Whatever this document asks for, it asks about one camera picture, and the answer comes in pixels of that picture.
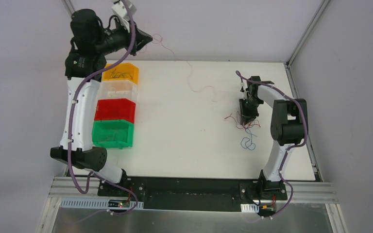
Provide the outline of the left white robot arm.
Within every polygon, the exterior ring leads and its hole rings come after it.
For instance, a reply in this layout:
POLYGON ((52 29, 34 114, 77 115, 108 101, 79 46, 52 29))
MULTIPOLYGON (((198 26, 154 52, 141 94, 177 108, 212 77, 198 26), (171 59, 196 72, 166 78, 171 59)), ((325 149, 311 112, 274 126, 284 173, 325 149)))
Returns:
POLYGON ((126 55, 136 55, 152 37, 139 30, 130 10, 115 11, 114 29, 104 27, 91 9, 72 14, 71 49, 65 60, 68 104, 65 127, 57 147, 50 150, 51 158, 70 168, 85 169, 94 176, 111 182, 110 190, 124 196, 129 189, 122 179, 123 170, 114 166, 103 147, 92 142, 96 97, 107 70, 106 55, 125 49, 126 55))

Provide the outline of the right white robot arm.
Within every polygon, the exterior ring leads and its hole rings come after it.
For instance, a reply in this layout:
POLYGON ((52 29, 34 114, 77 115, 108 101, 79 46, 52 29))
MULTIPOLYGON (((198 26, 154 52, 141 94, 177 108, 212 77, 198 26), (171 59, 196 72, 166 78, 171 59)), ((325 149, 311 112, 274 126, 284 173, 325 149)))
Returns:
POLYGON ((293 99, 259 76, 242 78, 245 94, 239 100, 241 125, 248 125, 259 116, 258 107, 266 103, 272 108, 270 132, 273 146, 269 159, 260 171, 257 181, 247 189, 253 198, 269 199, 276 196, 283 200, 286 194, 283 174, 294 148, 306 143, 308 133, 307 102, 293 99))

